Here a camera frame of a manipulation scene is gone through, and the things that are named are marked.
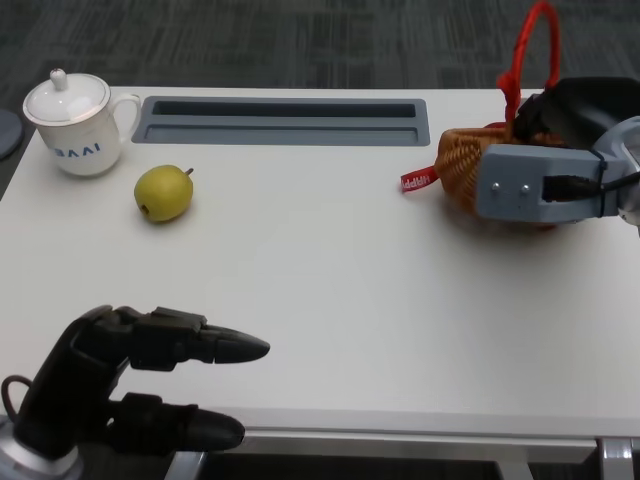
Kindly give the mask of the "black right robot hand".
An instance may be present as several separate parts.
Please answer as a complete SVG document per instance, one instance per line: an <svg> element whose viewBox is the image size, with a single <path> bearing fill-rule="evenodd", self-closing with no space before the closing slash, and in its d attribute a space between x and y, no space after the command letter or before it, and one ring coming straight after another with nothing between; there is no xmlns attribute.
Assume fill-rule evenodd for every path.
<svg viewBox="0 0 640 480"><path fill-rule="evenodd" d="M514 136L549 134L575 149L592 147L607 131L639 115L639 82L626 77L565 78L519 108Z"/></svg>

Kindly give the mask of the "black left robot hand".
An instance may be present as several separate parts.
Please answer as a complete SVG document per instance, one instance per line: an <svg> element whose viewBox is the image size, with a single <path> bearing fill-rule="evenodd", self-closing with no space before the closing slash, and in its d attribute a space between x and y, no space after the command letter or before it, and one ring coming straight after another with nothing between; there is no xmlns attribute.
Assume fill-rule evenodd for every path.
<svg viewBox="0 0 640 480"><path fill-rule="evenodd" d="M110 395L127 368L171 372L183 362L236 364L259 360L267 342L211 326L203 315L158 307L95 308L72 322L35 376L22 402L14 437L48 460L80 443L119 453L164 456L238 447L245 435L236 419L194 404L171 405L156 395Z"/></svg>

